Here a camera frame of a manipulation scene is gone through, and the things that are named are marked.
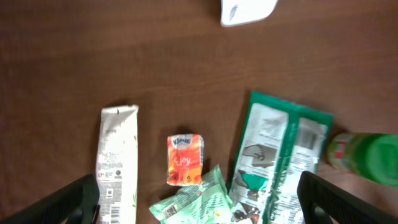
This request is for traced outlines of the white cream tube gold cap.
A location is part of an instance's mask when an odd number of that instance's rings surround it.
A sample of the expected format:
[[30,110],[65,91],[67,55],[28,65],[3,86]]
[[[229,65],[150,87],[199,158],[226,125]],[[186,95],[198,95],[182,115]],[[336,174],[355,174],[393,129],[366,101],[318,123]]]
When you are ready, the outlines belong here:
[[99,223],[136,222],[137,105],[103,108],[96,156]]

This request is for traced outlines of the green lid jar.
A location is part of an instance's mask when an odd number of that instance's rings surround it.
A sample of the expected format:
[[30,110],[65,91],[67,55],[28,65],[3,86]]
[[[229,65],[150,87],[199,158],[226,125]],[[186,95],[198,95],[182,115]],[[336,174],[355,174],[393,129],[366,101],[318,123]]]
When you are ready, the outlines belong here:
[[395,134],[342,133],[331,140],[326,154],[328,162],[336,169],[397,187]]

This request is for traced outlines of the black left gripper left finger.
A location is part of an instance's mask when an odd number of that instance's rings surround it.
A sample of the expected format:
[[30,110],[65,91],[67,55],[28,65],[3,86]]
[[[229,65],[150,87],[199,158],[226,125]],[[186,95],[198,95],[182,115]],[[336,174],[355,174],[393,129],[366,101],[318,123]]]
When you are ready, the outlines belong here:
[[1,224],[95,224],[100,214],[99,198],[95,176],[87,174],[1,220]]

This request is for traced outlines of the orange Kleenex tissue pack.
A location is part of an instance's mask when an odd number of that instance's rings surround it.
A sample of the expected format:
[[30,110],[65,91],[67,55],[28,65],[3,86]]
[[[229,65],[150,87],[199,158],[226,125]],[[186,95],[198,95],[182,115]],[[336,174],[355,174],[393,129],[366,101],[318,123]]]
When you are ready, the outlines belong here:
[[167,138],[167,183],[174,186],[202,184],[204,140],[199,134],[177,134]]

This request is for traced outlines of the mint green tissue pack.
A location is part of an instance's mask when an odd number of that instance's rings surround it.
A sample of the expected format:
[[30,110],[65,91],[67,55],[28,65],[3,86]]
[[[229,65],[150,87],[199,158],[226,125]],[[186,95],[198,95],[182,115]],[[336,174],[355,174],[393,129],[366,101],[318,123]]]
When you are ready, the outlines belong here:
[[201,185],[189,185],[150,207],[162,224],[229,223],[233,203],[228,196],[220,167],[215,166],[203,177]]

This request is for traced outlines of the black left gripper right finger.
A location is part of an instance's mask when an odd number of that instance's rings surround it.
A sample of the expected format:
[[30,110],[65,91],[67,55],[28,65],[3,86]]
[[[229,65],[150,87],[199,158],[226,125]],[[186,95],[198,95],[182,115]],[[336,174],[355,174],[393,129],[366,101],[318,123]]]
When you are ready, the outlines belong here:
[[397,224],[397,217],[309,171],[301,173],[297,197],[306,224]]

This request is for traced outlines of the green wipes pack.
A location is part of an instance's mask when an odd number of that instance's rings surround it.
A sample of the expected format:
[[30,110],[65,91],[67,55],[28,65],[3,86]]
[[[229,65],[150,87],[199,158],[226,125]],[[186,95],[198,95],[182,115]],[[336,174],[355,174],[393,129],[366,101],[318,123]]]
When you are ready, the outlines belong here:
[[254,91],[228,195],[231,223],[303,223],[297,187],[315,173],[334,117]]

